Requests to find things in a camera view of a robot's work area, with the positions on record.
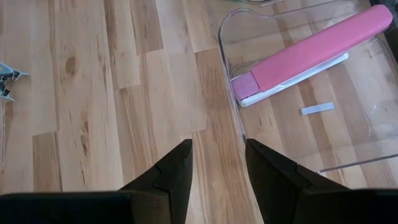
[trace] pink stapler top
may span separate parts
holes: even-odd
[[[344,53],[374,37],[392,22],[386,6],[376,5],[341,21],[252,67],[251,71],[232,81],[237,99],[243,100],[271,88]]]

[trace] silver metal object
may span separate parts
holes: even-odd
[[[333,104],[333,102],[330,102],[330,103],[324,103],[321,105],[315,105],[315,106],[310,106],[307,108],[302,108],[301,112],[303,113],[303,115],[308,115],[308,114],[319,113],[322,111],[333,110],[333,109],[335,109],[335,105]]]
[[[11,98],[10,89],[6,87],[9,80],[17,81],[21,75],[29,75],[28,73],[20,72],[7,65],[0,63],[0,97],[15,101]]]

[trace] white paper scrap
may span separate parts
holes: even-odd
[[[335,105],[333,104],[333,102],[330,102],[330,103],[324,103],[321,105],[315,105],[315,106],[310,106],[307,108],[302,108],[301,112],[303,113],[303,115],[308,115],[308,114],[319,113],[322,111],[333,110],[333,109],[335,109]]]

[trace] pink stapler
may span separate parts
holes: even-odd
[[[376,5],[267,57],[232,79],[242,107],[250,106],[348,58],[350,48],[385,30],[392,22],[386,6]]]

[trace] wood knot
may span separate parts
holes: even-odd
[[[70,57],[65,64],[65,70],[68,74],[75,75],[77,72],[77,60],[75,57]]]

